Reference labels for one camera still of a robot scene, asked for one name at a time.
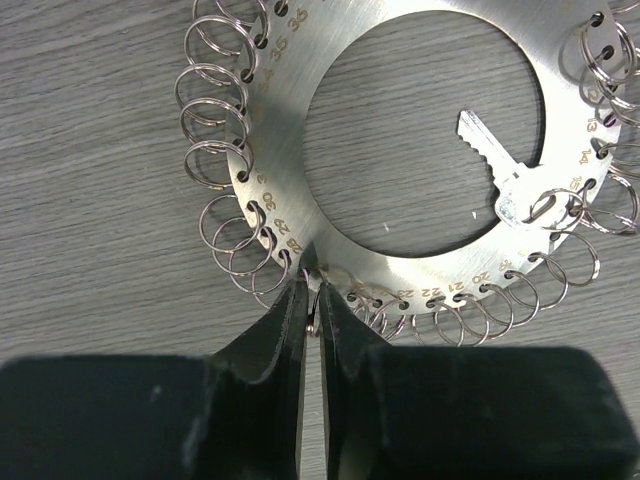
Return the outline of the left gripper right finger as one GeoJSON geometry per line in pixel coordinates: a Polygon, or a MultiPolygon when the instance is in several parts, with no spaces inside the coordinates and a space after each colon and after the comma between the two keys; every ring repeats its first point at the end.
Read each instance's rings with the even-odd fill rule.
{"type": "Polygon", "coordinates": [[[639,439],[567,347],[395,346],[318,294],[331,479],[628,479],[639,439]]]}

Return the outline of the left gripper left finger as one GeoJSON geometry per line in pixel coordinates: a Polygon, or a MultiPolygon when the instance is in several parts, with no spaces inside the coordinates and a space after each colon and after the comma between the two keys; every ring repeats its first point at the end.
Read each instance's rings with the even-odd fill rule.
{"type": "Polygon", "coordinates": [[[309,295],[292,281],[212,355],[41,355],[1,368],[5,479],[295,479],[309,295]]]}

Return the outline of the metal disc with keyrings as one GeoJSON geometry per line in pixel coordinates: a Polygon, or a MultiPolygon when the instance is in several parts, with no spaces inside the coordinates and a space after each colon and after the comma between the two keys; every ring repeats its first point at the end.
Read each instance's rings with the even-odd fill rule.
{"type": "Polygon", "coordinates": [[[333,285],[379,335],[479,346],[533,323],[601,270],[598,234],[632,236],[614,164],[637,70],[610,1],[196,1],[173,92],[213,264],[269,307],[333,285]],[[474,111],[512,158],[559,166],[576,226],[513,229],[474,111]]]}

